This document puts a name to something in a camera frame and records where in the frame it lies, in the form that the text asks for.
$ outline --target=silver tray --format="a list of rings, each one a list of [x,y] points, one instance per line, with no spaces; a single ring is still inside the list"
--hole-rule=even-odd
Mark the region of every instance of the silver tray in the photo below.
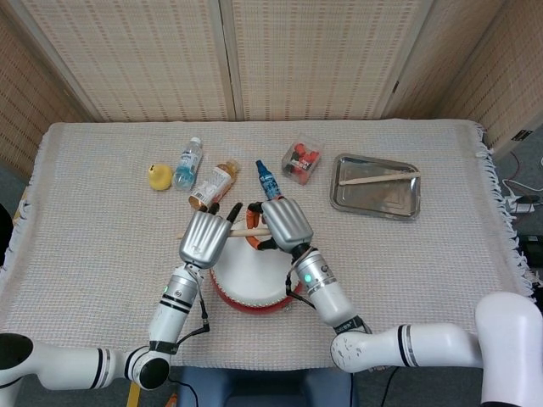
[[[398,172],[418,172],[417,167],[387,159],[340,154],[333,162],[330,203],[337,210],[396,220],[413,220],[420,211],[421,179],[340,186],[340,181]]]

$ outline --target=water bottle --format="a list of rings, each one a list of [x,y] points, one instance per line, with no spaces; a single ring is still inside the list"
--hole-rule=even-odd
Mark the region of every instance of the water bottle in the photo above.
[[[182,191],[190,191],[196,181],[196,172],[202,159],[202,142],[198,137],[190,139],[181,153],[179,165],[173,175],[173,185]]]

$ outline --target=table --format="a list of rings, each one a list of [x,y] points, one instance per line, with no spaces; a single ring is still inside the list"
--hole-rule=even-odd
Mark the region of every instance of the table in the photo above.
[[[325,142],[302,187],[280,161],[299,132]],[[276,174],[315,230],[334,274],[375,332],[400,323],[454,322],[473,331],[487,293],[531,293],[527,267],[497,187],[482,128],[466,120],[57,124],[44,137],[26,220],[0,273],[0,329],[64,346],[145,344],[164,285],[180,263],[175,235],[192,210],[183,192],[152,191],[149,165],[176,165],[190,137],[203,140],[199,177],[237,159],[223,207],[264,198],[254,162]],[[414,164],[421,214],[411,223],[347,214],[328,202],[332,162],[344,152]],[[209,279],[211,332],[186,341],[174,362],[291,370],[333,364],[333,331],[302,303],[273,315],[227,307]],[[200,324],[192,313],[183,333]]]

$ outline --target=beige partition screen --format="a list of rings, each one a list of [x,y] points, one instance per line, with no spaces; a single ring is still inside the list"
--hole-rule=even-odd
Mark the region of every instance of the beige partition screen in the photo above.
[[[506,2],[436,115],[482,123],[495,148],[543,120],[541,0]]]
[[[75,101],[21,41],[0,10],[0,160],[30,176],[42,135],[57,121],[80,121]]]
[[[384,117],[429,119],[502,0],[435,0]]]
[[[430,4],[221,1],[225,34],[235,36],[238,118],[379,118]]]
[[[26,7],[97,108],[98,120],[234,119],[226,54],[218,54],[224,51],[218,3],[12,3]]]

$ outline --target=plastic container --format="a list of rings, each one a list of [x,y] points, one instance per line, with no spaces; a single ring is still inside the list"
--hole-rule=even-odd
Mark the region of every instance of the plastic container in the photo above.
[[[262,185],[266,198],[271,200],[280,197],[282,194],[275,176],[273,176],[261,160],[256,161],[256,168],[258,168],[258,180]]]
[[[209,208],[211,203],[219,202],[236,181],[240,168],[235,159],[218,164],[211,176],[194,189],[188,202],[195,209]]]
[[[190,191],[196,181],[196,172],[202,159],[202,141],[193,137],[181,153],[179,165],[173,175],[173,185],[181,191]]]
[[[321,143],[299,134],[281,161],[283,174],[305,185],[321,159],[321,154]]]

